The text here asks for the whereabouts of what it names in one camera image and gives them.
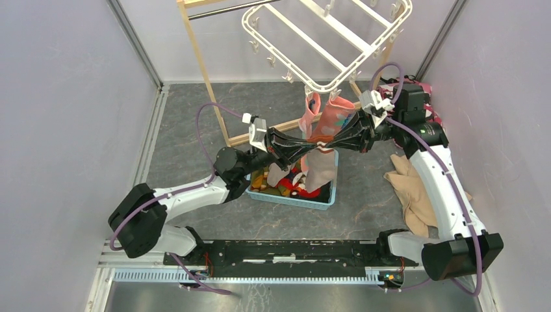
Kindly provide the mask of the pink sock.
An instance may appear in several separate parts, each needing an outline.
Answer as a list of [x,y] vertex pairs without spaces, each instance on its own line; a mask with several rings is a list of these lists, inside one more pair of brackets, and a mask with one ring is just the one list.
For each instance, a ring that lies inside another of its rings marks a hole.
[[308,139],[312,135],[312,123],[314,117],[320,112],[321,97],[317,93],[312,93],[305,99],[305,112],[298,122],[302,137]]
[[343,97],[329,98],[311,138],[335,136],[356,112],[355,105]]

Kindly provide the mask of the grey brown striped sock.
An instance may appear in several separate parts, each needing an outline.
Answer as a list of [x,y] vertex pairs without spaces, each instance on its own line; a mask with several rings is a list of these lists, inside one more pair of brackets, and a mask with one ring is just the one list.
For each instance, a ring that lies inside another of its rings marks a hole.
[[310,140],[316,144],[316,147],[305,156],[307,165],[305,189],[308,193],[334,180],[337,175],[335,150],[327,147],[327,144],[333,140],[333,136],[318,135]]

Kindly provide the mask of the red sock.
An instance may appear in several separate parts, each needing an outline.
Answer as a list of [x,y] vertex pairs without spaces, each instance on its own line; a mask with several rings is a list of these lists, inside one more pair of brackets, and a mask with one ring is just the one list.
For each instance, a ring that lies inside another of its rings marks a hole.
[[306,175],[301,171],[291,171],[288,175],[282,178],[276,188],[280,195],[289,198],[316,198],[321,194],[320,188],[308,192],[305,186]]

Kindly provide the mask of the white clip hanger frame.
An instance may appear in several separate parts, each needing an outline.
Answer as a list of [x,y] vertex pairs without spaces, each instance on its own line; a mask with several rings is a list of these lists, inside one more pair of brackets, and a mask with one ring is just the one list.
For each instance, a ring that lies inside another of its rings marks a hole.
[[328,94],[356,80],[402,32],[411,1],[261,1],[241,26],[253,54],[289,83]]

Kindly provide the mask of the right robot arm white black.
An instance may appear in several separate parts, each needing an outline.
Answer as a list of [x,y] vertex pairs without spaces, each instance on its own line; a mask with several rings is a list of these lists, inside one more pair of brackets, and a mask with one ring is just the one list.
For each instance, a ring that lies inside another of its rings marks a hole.
[[376,259],[392,265],[404,257],[422,265],[430,279],[482,275],[504,248],[498,233],[489,233],[478,218],[454,172],[443,127],[426,118],[424,91],[418,84],[394,87],[394,98],[375,90],[363,92],[361,110],[327,144],[366,153],[373,143],[393,139],[402,147],[427,192],[438,237],[410,231],[380,233]]

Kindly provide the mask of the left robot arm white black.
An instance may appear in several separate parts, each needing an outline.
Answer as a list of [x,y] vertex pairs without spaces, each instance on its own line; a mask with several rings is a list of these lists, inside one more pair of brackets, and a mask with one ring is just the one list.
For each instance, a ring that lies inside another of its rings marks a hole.
[[311,139],[269,128],[259,148],[220,149],[212,163],[212,174],[204,179],[170,188],[135,185],[109,216],[113,231],[110,248],[124,251],[131,259],[158,249],[196,265],[203,259],[204,247],[189,229],[168,226],[168,221],[202,207],[231,202],[249,187],[247,176],[254,171],[271,164],[286,168],[316,147]]

